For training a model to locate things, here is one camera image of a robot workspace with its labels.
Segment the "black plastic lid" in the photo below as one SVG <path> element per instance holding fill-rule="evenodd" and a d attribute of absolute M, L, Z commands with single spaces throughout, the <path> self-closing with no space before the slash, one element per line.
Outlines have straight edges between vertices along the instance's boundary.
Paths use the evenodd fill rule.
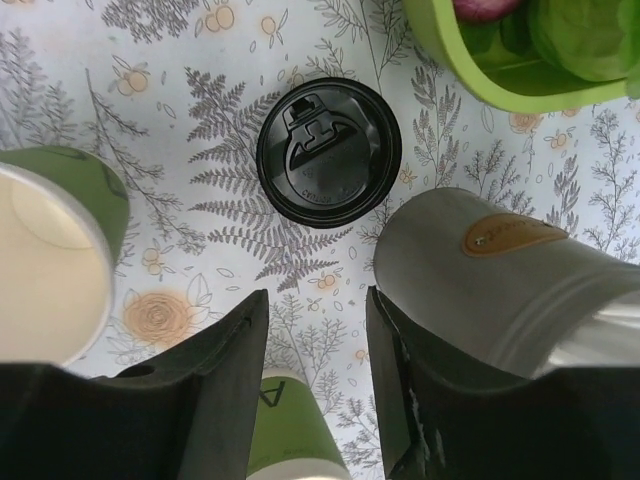
<path fill-rule="evenodd" d="M 358 82 L 324 78 L 276 104 L 256 160 L 260 183 L 282 215 L 334 228 L 382 202 L 401 156 L 400 128 L 384 99 Z"/>

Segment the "green plastic container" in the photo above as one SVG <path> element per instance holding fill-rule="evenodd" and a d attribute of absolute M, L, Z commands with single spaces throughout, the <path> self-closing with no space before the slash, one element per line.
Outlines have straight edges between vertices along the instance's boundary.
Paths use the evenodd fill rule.
<path fill-rule="evenodd" d="M 416 40 L 483 102 L 517 113 L 543 113 L 605 102 L 626 94 L 625 81 L 593 83 L 559 70 L 531 51 L 507 51 L 497 39 L 472 56 L 452 0 L 403 0 Z"/>

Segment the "leather tag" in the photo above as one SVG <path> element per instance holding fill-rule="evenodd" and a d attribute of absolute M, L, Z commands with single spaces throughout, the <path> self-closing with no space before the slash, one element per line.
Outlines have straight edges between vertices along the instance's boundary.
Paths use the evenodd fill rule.
<path fill-rule="evenodd" d="M 531 245 L 569 238 L 561 228 L 516 213 L 484 217 L 467 232 L 462 250 L 471 257 L 487 257 Z"/>

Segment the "floral tablecloth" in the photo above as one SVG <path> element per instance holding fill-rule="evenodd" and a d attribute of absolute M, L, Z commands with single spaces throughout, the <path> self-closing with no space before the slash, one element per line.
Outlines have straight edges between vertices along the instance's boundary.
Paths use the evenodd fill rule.
<path fill-rule="evenodd" d="M 308 381 L 355 478 L 382 478 L 364 298 L 403 201 L 464 187 L 637 261 L 640 105 L 483 105 L 414 45 L 397 0 L 1 0 L 0 32 L 0 148 L 86 149 L 131 193 L 117 303 L 73 370 L 114 375 L 268 288 L 266 364 Z M 379 91 L 405 153 L 375 212 L 313 231 L 274 212 L 254 150 L 278 98 L 326 75 Z"/>

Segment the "paper cup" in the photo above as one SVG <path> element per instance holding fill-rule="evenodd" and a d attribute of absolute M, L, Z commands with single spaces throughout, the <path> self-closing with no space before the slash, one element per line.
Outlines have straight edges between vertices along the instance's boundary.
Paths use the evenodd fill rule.
<path fill-rule="evenodd" d="M 0 362 L 68 365 L 104 328 L 127 192 L 72 148 L 0 152 Z"/>
<path fill-rule="evenodd" d="M 309 387 L 293 372 L 262 376 L 248 480 L 351 480 Z"/>

